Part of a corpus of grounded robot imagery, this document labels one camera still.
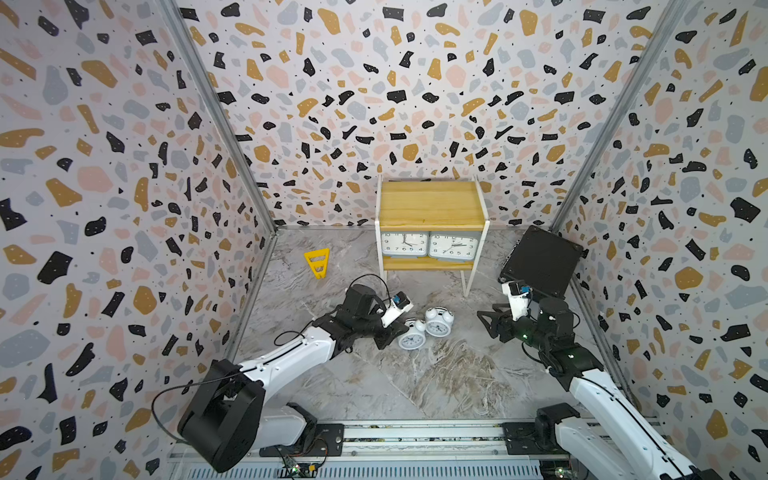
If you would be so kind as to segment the grey rectangular alarm clock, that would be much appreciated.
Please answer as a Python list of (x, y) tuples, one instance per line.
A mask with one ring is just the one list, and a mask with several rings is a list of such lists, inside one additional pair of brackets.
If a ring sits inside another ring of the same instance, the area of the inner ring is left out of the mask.
[(428, 256), (441, 261), (466, 262), (476, 257), (481, 233), (470, 232), (431, 232)]
[(428, 253), (428, 232), (382, 232), (381, 250), (388, 257), (424, 257)]

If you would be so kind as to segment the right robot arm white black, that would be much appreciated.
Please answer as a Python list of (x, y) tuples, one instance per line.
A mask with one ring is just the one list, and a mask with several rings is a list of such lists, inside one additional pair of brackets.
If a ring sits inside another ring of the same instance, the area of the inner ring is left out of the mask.
[(559, 298), (544, 298), (535, 310), (494, 304), (477, 318), (489, 336), (533, 348), (536, 360), (599, 423), (611, 439), (593, 433), (572, 407), (541, 408), (535, 441), (558, 447), (598, 479), (718, 479), (674, 448), (627, 399), (600, 360), (576, 341), (575, 313)]

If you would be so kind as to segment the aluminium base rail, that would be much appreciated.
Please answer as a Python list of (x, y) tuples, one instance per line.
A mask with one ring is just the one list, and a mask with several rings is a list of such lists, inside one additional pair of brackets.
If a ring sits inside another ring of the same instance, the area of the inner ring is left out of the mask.
[[(593, 433), (611, 439), (593, 419)], [(339, 457), (262, 458), (252, 450), (235, 467), (214, 471), (193, 449), (176, 447), (169, 479), (598, 479), (565, 455), (508, 455), (503, 420), (331, 420), (345, 425)]]

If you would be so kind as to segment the black flat case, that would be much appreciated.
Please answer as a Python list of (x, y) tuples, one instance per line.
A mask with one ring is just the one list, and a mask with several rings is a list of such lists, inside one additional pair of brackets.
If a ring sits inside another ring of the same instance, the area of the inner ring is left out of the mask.
[(531, 225), (507, 257), (498, 281), (519, 281), (533, 290), (533, 299), (565, 299), (569, 282), (584, 248), (572, 241)]

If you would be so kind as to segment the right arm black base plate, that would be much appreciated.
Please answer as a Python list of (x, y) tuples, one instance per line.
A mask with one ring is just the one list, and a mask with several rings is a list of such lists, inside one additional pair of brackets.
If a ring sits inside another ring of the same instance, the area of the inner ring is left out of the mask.
[(508, 455), (565, 455), (556, 440), (555, 427), (548, 421), (505, 422), (501, 424)]

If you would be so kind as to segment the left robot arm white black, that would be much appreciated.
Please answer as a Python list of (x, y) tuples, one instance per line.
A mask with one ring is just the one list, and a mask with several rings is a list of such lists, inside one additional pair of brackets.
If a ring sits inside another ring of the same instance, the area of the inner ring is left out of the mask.
[(178, 433), (218, 473), (235, 467), (252, 449), (281, 457), (328, 453), (314, 415), (294, 402), (270, 408), (268, 401), (311, 369), (350, 352), (359, 339), (387, 347), (407, 332), (401, 317), (412, 307), (404, 292), (384, 300), (366, 285), (351, 285), (341, 304), (271, 352), (239, 364), (213, 361)]

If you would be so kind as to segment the wooden two-tier shelf white frame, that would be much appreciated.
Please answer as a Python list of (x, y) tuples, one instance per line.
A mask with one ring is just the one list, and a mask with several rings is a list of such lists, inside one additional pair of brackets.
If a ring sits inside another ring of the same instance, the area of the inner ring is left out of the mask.
[[(400, 271), (457, 271), (462, 292), (470, 293), (490, 228), (490, 217), (480, 182), (472, 180), (378, 179), (374, 219), (379, 273)], [(481, 239), (473, 261), (441, 261), (424, 257), (382, 254), (382, 232), (470, 232)]]

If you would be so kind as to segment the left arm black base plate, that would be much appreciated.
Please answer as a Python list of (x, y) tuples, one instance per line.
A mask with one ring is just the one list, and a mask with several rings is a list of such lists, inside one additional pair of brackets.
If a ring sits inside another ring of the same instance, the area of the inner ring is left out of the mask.
[(343, 423), (320, 423), (307, 427), (299, 439), (291, 445), (261, 448), (259, 456), (262, 458), (339, 457), (342, 454), (344, 433)]

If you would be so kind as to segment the white twin-bell alarm clock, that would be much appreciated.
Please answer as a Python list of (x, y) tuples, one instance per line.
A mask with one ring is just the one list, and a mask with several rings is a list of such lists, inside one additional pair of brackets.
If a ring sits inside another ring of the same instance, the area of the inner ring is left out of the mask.
[(417, 350), (426, 343), (426, 324), (418, 319), (405, 321), (407, 330), (398, 337), (398, 346), (406, 351)]
[(454, 314), (444, 307), (432, 307), (425, 312), (425, 330), (436, 338), (448, 336), (453, 327)]

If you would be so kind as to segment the yellow plastic triangular piece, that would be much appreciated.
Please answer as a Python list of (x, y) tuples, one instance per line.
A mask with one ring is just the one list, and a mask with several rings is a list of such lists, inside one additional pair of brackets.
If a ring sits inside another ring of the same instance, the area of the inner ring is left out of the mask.
[(328, 271), (330, 249), (323, 248), (303, 254), (308, 267), (316, 279), (324, 279)]

